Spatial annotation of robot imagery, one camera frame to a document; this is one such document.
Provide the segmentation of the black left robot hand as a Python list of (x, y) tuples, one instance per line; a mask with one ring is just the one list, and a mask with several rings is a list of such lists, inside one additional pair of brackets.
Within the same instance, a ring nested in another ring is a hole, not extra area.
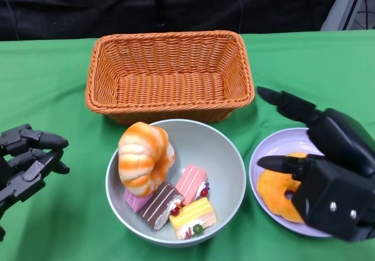
[(64, 137), (28, 123), (1, 132), (1, 215), (41, 190), (51, 172), (70, 172), (61, 161), (68, 145)]

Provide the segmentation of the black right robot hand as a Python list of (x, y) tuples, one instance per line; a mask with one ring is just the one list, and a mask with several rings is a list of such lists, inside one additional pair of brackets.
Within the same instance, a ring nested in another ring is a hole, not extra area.
[(284, 117), (304, 123), (321, 155), (264, 156), (257, 164), (300, 183), (291, 198), (307, 226), (349, 242), (374, 238), (374, 139), (351, 116), (258, 87)]

